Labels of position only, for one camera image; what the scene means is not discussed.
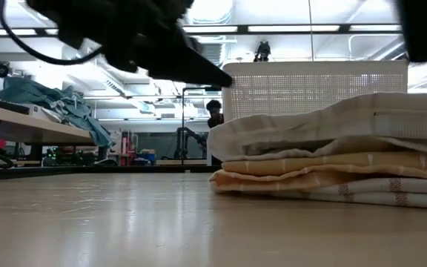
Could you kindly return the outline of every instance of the ceiling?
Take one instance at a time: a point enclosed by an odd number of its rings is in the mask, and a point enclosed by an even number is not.
[[[12,27],[56,27],[54,23],[28,8],[24,1],[7,0],[7,20]],[[188,24],[339,24],[397,23],[392,0],[196,0],[186,15]],[[364,60],[389,59],[381,56],[396,50],[403,43],[401,36],[380,35],[271,35],[217,36],[220,42],[206,45],[205,56],[216,63],[250,62],[258,43],[267,40],[271,46],[271,61]],[[77,53],[55,38],[23,38],[32,48],[53,57]],[[87,46],[96,44],[88,42]],[[25,54],[8,38],[0,38],[0,61],[35,76],[59,73],[63,85],[74,85],[88,96],[113,95],[97,88],[106,79],[122,88],[130,85],[131,94],[177,94],[178,87],[170,82],[154,85],[145,71],[125,73],[103,61],[84,68],[66,68],[45,64]],[[90,81],[93,77],[107,77]],[[127,103],[120,104],[126,108]]]

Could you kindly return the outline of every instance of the stack of folded cloth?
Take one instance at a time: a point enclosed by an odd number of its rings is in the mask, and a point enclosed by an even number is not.
[[[427,94],[236,119],[213,128],[208,145],[224,161],[215,192],[427,208]]]

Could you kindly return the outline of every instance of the person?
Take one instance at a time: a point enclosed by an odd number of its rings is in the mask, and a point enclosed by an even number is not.
[[[222,108],[222,104],[218,102],[217,100],[212,100],[207,104],[207,110],[211,114],[210,119],[208,119],[207,124],[208,127],[211,129],[217,125],[221,125],[224,122],[223,114],[220,113],[220,109]],[[220,159],[217,159],[216,157],[212,156],[212,165],[221,165],[222,161]]]

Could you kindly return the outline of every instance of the ceiling light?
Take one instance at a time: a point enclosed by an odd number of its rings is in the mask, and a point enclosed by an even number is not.
[[[350,31],[397,31],[401,26],[396,25],[352,25]]]
[[[143,120],[143,121],[145,121],[145,120],[157,120],[158,118],[156,118],[156,117],[152,117],[152,118],[132,118],[132,119],[128,119],[128,121],[139,121],[139,120]]]
[[[84,96],[85,100],[112,100],[112,99],[121,99],[121,96]]]
[[[221,95],[213,95],[213,96],[201,95],[201,96],[185,96],[184,98],[186,99],[221,99],[222,96]]]
[[[19,36],[32,36],[32,35],[37,35],[37,33],[35,32],[35,30],[33,29],[18,29],[18,30],[13,30],[14,34],[19,35]],[[0,30],[0,36],[6,36],[6,30]]]
[[[308,32],[308,31],[338,31],[339,25],[299,25],[299,26],[249,26],[248,31],[258,32]]]
[[[125,119],[98,119],[99,122],[121,122]]]
[[[217,40],[211,40],[211,39],[197,39],[199,43],[201,44],[236,44],[237,40],[233,39],[217,39]]]
[[[157,99],[176,99],[177,96],[161,96],[161,95],[152,95],[152,96],[133,96],[130,99],[133,100],[142,100],[142,101],[156,101]]]
[[[237,26],[184,26],[186,33],[235,33]]]
[[[45,29],[45,32],[50,35],[57,35],[59,34],[59,29]]]
[[[233,0],[196,0],[188,17],[195,22],[219,22],[226,16],[231,16],[233,5]]]

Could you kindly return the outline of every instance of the workbench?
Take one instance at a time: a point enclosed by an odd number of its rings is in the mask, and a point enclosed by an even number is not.
[[[94,146],[90,132],[0,108],[0,139],[31,145],[30,160],[42,160],[42,146]],[[103,158],[106,148],[99,150]]]

